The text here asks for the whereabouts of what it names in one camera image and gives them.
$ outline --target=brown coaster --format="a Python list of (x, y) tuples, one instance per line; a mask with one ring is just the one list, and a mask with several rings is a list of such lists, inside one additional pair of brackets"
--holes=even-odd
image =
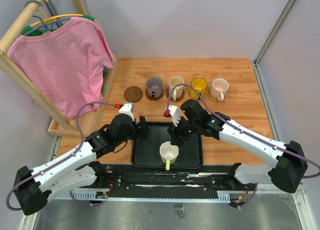
[(131, 86), (128, 87), (124, 91), (124, 99), (128, 101), (129, 103), (136, 103), (140, 101), (143, 97), (144, 93), (140, 87), (137, 86)]
[[(166, 95), (167, 98), (169, 98), (169, 88), (167, 88), (165, 90), (165, 95)], [(183, 89), (181, 97), (177, 98), (175, 101), (178, 102), (178, 101), (182, 100), (184, 97), (185, 97), (185, 90)]]
[(152, 100), (152, 101), (157, 101), (157, 100), (161, 99), (164, 96), (164, 93), (165, 93), (165, 91), (164, 91), (164, 89), (162, 89), (162, 93), (161, 93), (160, 96), (151, 97), (151, 96), (149, 96), (147, 89), (145, 89), (145, 91), (144, 91), (144, 94), (145, 94), (146, 98), (149, 99), (149, 100)]

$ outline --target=wooden table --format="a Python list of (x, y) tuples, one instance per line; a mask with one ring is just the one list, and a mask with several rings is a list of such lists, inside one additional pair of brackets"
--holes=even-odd
[[(109, 103), (124, 103), (125, 90), (130, 86), (138, 86), (144, 91), (146, 81), (152, 76), (163, 80), (164, 89), (169, 85), (169, 79), (174, 76), (183, 78), (190, 83), (194, 78), (204, 78), (208, 86), (216, 78), (224, 78), (229, 82), (229, 91), (225, 100), (215, 103), (206, 98), (213, 111), (221, 112), (244, 127), (272, 138), (272, 132), (262, 98), (257, 85), (251, 61), (248, 58), (122, 58), (118, 61), (117, 70), (112, 82)], [(188, 100), (188, 94), (179, 102), (171, 102), (180, 106)], [(135, 103), (134, 116), (145, 116), (146, 120), (168, 122), (164, 109), (167, 104), (164, 95), (158, 101), (152, 101), (144, 95)], [(111, 122), (118, 114), (118, 109), (106, 106), (101, 126)], [(79, 144), (79, 138), (62, 137), (58, 155), (62, 155)], [(202, 137), (204, 164), (261, 164), (263, 161), (250, 152), (231, 143)], [(130, 164), (132, 141), (119, 153), (110, 153), (99, 158), (101, 163)]]

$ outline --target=transparent mug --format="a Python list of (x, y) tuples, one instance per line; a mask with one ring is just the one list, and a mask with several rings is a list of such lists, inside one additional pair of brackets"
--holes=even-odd
[(163, 83), (160, 77), (152, 76), (146, 81), (148, 95), (152, 98), (158, 98), (163, 92)]

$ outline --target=pink t-shirt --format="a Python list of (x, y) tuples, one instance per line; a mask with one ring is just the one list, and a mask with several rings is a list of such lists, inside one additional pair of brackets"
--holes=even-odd
[[(48, 34), (21, 35), (7, 55), (68, 119), (102, 100), (103, 67), (113, 68), (115, 60), (102, 29), (83, 17)], [(88, 105), (80, 115), (98, 106)]]

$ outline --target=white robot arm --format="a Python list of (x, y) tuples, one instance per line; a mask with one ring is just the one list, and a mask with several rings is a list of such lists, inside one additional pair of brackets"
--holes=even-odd
[[(299, 143), (291, 141), (286, 144), (264, 137), (219, 112), (214, 115), (208, 114), (193, 99), (184, 102), (180, 108), (187, 120), (180, 114), (176, 106), (170, 105), (168, 110), (164, 111), (165, 117), (172, 117), (173, 123), (167, 130), (171, 136), (172, 145), (183, 146), (188, 142), (191, 134), (200, 134), (235, 144), (263, 159), (269, 165), (265, 169), (268, 172), (265, 171), (263, 174), (267, 174), (271, 182), (279, 189), (287, 193), (294, 193), (297, 190), (308, 164), (303, 159), (294, 157), (279, 149), (285, 149), (304, 157), (304, 152)], [(241, 183), (248, 183), (248, 175), (242, 177), (244, 175), (240, 174), (240, 172), (238, 174), (236, 170), (234, 176)]]
[(14, 194), (25, 215), (41, 210), (56, 196), (75, 188), (100, 184), (107, 180), (106, 170), (98, 161), (128, 139), (145, 139), (150, 130), (144, 116), (136, 124), (134, 105), (126, 102), (110, 124), (92, 132), (80, 145), (56, 159), (33, 169), (20, 168), (14, 186)]

